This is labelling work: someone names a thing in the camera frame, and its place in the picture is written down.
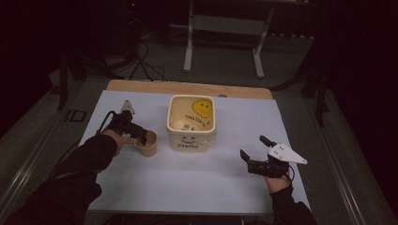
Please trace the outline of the white table mat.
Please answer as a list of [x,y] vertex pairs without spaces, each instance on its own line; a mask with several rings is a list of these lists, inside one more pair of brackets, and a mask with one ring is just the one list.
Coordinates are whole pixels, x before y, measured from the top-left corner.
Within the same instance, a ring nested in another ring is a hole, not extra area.
[[276,143],[288,138],[278,105],[271,99],[218,97],[216,139],[204,153],[171,149],[166,118],[167,94],[105,91],[84,136],[96,133],[106,114],[132,103],[134,123],[158,135],[157,152],[144,157],[136,146],[125,146],[98,176],[101,195],[93,211],[117,213],[265,215],[272,211],[264,179],[250,174],[242,151],[264,161],[268,148],[259,138]]

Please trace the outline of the person's left hand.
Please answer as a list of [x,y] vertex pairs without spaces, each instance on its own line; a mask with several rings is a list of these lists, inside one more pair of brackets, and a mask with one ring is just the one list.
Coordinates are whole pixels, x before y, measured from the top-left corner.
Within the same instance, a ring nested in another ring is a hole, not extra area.
[[137,140],[131,137],[123,137],[111,129],[107,129],[101,132],[102,135],[107,135],[114,139],[116,142],[115,157],[120,154],[122,147],[126,144],[136,144]]

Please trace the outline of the white metal stand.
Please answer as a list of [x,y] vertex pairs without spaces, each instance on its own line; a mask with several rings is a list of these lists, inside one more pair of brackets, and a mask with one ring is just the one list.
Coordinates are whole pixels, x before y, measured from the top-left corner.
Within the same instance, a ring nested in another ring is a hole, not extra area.
[[194,12],[194,0],[189,1],[188,40],[184,58],[183,70],[191,71],[193,56],[193,33],[206,31],[223,35],[242,35],[258,37],[258,43],[252,48],[253,65],[258,79],[265,78],[261,52],[268,35],[268,29],[273,18],[275,7],[269,7],[266,18],[262,21],[231,17],[211,16]]

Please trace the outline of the cream square smiley bin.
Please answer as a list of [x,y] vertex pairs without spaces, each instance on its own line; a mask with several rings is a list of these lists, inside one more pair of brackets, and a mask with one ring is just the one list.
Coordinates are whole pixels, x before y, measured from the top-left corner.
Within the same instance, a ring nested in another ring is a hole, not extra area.
[[214,99],[198,95],[172,96],[166,126],[174,151],[204,153],[216,137]]

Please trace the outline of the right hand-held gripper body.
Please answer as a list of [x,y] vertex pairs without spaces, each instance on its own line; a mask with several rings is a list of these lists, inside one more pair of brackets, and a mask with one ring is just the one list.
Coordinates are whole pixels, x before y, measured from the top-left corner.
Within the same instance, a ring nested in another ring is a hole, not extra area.
[[290,169],[291,163],[306,165],[308,161],[283,143],[272,142],[269,145],[266,161],[248,158],[248,173],[258,174],[269,178],[281,178]]

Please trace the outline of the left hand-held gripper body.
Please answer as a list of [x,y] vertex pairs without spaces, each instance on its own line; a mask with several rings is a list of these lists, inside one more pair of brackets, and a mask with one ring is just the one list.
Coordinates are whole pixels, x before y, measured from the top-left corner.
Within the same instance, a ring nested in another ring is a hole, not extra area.
[[128,99],[124,101],[120,112],[110,111],[109,114],[112,118],[105,127],[106,129],[111,129],[119,135],[129,134],[131,137],[135,137],[134,125],[136,124],[132,122],[135,110]]

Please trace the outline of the dark metal stand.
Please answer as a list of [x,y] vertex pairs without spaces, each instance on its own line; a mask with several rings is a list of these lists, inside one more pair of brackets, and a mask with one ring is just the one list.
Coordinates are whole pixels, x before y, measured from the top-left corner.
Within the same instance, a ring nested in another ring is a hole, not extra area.
[[81,53],[77,50],[63,49],[60,54],[58,110],[62,110],[68,100],[69,73],[75,81],[84,82],[86,79]]

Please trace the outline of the brown paper cup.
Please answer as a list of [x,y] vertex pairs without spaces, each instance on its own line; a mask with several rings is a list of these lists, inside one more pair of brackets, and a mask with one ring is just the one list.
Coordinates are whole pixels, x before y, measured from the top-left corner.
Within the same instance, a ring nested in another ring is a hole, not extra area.
[[149,130],[146,134],[146,142],[142,143],[138,140],[136,145],[144,157],[151,158],[157,153],[157,140],[157,134],[154,131]]

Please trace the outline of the person's right hand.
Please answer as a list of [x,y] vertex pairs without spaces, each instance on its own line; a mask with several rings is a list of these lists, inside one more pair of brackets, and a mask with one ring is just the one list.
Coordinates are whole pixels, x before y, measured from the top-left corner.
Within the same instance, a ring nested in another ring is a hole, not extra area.
[[265,181],[270,193],[278,192],[290,185],[290,181],[285,176],[279,178],[270,178],[265,176]]

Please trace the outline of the black floor socket plate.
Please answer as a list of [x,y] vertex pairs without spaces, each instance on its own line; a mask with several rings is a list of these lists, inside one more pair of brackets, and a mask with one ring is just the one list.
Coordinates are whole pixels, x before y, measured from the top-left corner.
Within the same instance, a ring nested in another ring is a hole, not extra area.
[[64,121],[65,122],[83,122],[85,120],[85,118],[86,118],[85,111],[68,110]]

